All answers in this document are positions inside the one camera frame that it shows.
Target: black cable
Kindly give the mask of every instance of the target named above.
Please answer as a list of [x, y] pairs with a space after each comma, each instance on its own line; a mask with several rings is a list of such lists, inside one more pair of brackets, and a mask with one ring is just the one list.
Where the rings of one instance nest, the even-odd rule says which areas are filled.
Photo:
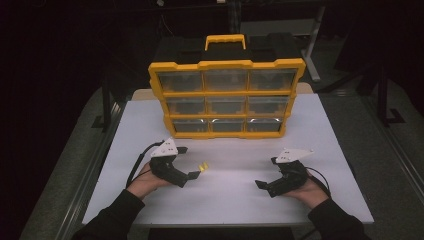
[[310, 168], [310, 167], [305, 167], [306, 169], [309, 169], [309, 170], [312, 170], [312, 171], [314, 171], [314, 172], [316, 172], [316, 173], [318, 173], [319, 175], [321, 175], [321, 177], [322, 177], [322, 179], [324, 179], [324, 181], [325, 181], [325, 185], [327, 185], [327, 186], [325, 186], [325, 187], [327, 187], [327, 190], [328, 190], [328, 193], [331, 193], [330, 192], [330, 185], [328, 184], [328, 181], [327, 181], [327, 179], [324, 177], [324, 175], [322, 175], [322, 173], [320, 173], [320, 172], [318, 172], [317, 170], [315, 170], [315, 169], [313, 169], [313, 168]]
[[148, 146], [148, 147], [144, 150], [144, 152], [140, 154], [140, 156], [138, 156], [138, 159], [137, 159], [137, 161], [135, 162], [134, 167], [133, 167], [133, 169], [131, 170], [130, 175], [128, 176], [127, 184], [126, 184], [125, 188], [127, 188], [127, 187], [128, 187], [128, 186], [132, 183], [132, 180], [133, 180], [134, 174], [135, 174], [135, 172], [137, 171], [138, 166], [140, 166], [140, 163], [141, 163], [141, 161], [143, 160], [144, 155], [146, 155], [147, 151], [149, 151], [152, 147], [155, 147], [155, 146], [156, 146], [156, 147], [158, 147], [158, 146], [162, 145], [162, 143], [164, 143], [164, 141], [153, 143], [152, 145]]

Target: table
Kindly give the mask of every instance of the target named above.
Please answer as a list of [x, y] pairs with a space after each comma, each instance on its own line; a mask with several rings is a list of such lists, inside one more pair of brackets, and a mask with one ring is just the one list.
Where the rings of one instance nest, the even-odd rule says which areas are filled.
[[[151, 143], [169, 137], [162, 118], [157, 100], [127, 103], [83, 223], [89, 222], [118, 196], [138, 155]], [[333, 199], [346, 212], [364, 223], [373, 222], [316, 94], [297, 96], [282, 138], [175, 139], [175, 142], [177, 146], [188, 147], [188, 152], [174, 161], [177, 169], [185, 173], [196, 171], [204, 161], [208, 162], [209, 169], [198, 179], [187, 182], [184, 188], [168, 186], [149, 195], [135, 224], [228, 227], [309, 223], [306, 206], [283, 196], [270, 198], [255, 184], [255, 180], [270, 182], [281, 177], [270, 158], [278, 156], [283, 147], [313, 149], [315, 153], [301, 162], [324, 174]]]

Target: clear plastic drawer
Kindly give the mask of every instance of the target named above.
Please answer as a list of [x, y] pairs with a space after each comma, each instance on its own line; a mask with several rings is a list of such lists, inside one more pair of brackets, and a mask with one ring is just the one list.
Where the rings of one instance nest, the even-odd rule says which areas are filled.
[[158, 72], [164, 92], [198, 92], [202, 91], [202, 74], [191, 72]]
[[207, 132], [208, 121], [205, 119], [174, 119], [176, 132]]
[[248, 118], [246, 119], [247, 132], [278, 132], [282, 118]]
[[242, 132], [244, 119], [243, 118], [220, 118], [210, 119], [212, 132]]
[[248, 115], [283, 115], [288, 96], [248, 97]]
[[247, 71], [243, 69], [207, 70], [204, 78], [207, 91], [246, 90]]
[[250, 71], [249, 90], [291, 90], [296, 69]]
[[206, 106], [209, 114], [243, 114], [246, 97], [207, 97]]
[[205, 100], [203, 97], [167, 98], [166, 104], [168, 105], [170, 114], [204, 114], [205, 113]]

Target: metal stand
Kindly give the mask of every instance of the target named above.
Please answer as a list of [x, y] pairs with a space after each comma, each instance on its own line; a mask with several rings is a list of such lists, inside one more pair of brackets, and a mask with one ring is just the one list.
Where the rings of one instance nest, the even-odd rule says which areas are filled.
[[402, 118], [400, 113], [391, 108], [390, 112], [393, 114], [393, 118], [387, 117], [387, 76], [384, 68], [381, 67], [381, 78], [378, 82], [378, 101], [377, 101], [377, 116], [385, 127], [390, 127], [390, 123], [404, 123], [405, 120]]
[[111, 107], [110, 107], [110, 95], [109, 95], [109, 81], [103, 78], [102, 81], [102, 96], [103, 96], [103, 122], [101, 121], [102, 116], [97, 116], [94, 120], [92, 128], [103, 128], [103, 132], [107, 131], [111, 123]]
[[322, 17], [324, 16], [325, 7], [320, 7], [318, 10], [318, 14], [315, 17], [314, 25], [312, 26], [312, 31], [310, 34], [310, 39], [308, 46], [306, 49], [302, 50], [303, 59], [306, 62], [306, 66], [308, 67], [309, 74], [311, 75], [313, 82], [321, 81], [321, 78], [318, 75], [318, 71], [315, 68], [314, 62], [312, 61], [311, 55], [312, 50], [315, 46], [315, 42], [318, 37], [319, 28], [321, 27]]

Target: person's left hand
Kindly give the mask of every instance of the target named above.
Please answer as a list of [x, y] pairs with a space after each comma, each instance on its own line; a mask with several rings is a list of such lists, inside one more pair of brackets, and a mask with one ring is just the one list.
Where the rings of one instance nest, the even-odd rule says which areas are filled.
[[150, 164], [146, 163], [130, 186], [127, 187], [127, 190], [140, 200], [143, 200], [149, 193], [167, 185], [171, 185], [171, 183], [156, 177], [150, 170]]

